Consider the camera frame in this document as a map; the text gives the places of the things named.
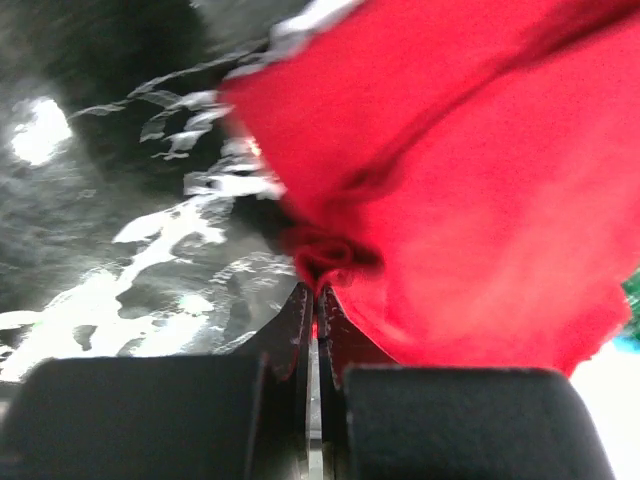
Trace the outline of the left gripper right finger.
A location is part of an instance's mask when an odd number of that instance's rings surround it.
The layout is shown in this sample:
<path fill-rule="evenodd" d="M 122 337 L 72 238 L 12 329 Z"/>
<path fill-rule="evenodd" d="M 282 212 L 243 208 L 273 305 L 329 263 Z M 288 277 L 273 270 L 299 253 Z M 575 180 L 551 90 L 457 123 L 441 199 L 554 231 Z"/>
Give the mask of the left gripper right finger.
<path fill-rule="evenodd" d="M 409 368 L 317 302 L 328 479 L 610 479 L 593 420 L 561 374 Z"/>

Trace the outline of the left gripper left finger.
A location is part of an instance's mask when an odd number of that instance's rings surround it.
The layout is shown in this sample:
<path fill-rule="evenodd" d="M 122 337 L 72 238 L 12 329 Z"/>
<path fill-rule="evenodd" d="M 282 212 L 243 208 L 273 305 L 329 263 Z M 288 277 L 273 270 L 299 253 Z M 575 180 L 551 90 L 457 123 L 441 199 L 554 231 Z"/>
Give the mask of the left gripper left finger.
<path fill-rule="evenodd" d="M 1 425 L 5 479 L 301 479 L 312 293 L 227 353 L 38 366 Z"/>

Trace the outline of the red t shirt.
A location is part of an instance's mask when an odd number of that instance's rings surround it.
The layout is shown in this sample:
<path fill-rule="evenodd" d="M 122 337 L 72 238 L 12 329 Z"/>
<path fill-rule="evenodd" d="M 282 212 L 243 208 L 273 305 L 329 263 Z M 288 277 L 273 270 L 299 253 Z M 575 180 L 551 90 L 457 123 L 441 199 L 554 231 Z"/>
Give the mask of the red t shirt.
<path fill-rule="evenodd" d="M 637 2 L 367 1 L 221 95 L 397 362 L 571 374 L 628 321 Z"/>

